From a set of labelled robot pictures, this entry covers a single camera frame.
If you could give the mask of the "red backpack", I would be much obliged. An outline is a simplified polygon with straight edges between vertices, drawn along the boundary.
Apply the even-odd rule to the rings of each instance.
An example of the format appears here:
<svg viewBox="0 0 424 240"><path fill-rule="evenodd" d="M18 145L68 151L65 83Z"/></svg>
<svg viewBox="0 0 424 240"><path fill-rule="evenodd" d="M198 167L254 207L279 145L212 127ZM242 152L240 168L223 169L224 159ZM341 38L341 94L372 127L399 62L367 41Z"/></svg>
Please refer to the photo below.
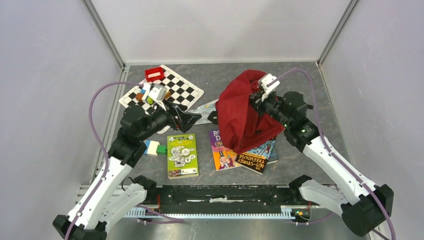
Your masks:
<svg viewBox="0 0 424 240"><path fill-rule="evenodd" d="M259 115L250 95L259 91L260 70L248 69L233 79L215 103L223 145L237 154L245 153L276 137L285 127L267 114Z"/></svg>

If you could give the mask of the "169-storey treehouse book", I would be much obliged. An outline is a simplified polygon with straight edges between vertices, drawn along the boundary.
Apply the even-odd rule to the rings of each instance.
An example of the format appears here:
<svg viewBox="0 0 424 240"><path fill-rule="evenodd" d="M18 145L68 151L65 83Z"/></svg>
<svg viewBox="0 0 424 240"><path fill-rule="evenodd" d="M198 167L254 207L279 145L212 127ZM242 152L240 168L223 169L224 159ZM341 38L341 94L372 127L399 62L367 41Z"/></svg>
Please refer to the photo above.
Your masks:
<svg viewBox="0 0 424 240"><path fill-rule="evenodd" d="M244 168L262 175L271 158L276 138L271 138L265 143L237 155L235 162Z"/></svg>

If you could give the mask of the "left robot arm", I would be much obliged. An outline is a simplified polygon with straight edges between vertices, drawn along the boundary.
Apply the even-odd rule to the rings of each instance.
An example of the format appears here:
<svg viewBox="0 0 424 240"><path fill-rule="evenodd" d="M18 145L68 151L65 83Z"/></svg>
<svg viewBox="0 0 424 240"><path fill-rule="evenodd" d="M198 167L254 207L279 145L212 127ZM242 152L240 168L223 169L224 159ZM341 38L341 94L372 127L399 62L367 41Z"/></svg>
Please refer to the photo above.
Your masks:
<svg viewBox="0 0 424 240"><path fill-rule="evenodd" d="M105 240L130 209L142 202L153 203L156 183L145 177L134 181L114 200L110 198L147 150L145 140L165 127L186 133L201 117L188 112L186 106L168 101L149 114L140 105L126 108L99 174L75 207L53 220L60 236L65 240Z"/></svg>

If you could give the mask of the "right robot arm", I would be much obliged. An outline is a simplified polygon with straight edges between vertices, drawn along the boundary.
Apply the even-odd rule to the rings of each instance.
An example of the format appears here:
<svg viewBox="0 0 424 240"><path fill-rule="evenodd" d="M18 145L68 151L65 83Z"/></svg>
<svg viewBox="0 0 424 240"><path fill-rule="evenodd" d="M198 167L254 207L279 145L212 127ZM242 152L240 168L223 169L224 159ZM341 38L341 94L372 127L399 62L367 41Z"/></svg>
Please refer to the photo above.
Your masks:
<svg viewBox="0 0 424 240"><path fill-rule="evenodd" d="M301 93L288 91L284 96L275 92L253 93L249 97L253 109L266 114L284 128L286 140L313 160L336 184L331 188L302 175L289 186L289 199L295 204L310 201L340 216L347 228L364 237L383 222L387 222L390 238L396 238L390 216L394 192L386 184L376 185L356 170L324 136L320 124L307 118L313 106Z"/></svg>

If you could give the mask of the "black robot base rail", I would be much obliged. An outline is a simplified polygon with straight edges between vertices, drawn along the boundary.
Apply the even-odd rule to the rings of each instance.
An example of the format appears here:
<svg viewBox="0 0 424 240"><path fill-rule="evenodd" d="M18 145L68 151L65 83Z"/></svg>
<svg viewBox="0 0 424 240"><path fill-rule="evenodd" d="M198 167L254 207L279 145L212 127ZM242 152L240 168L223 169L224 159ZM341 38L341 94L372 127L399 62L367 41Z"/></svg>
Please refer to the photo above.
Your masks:
<svg viewBox="0 0 424 240"><path fill-rule="evenodd" d="M162 214L277 214L282 206L316 206L289 185L158 185L143 175L133 182L147 190L142 204Z"/></svg>

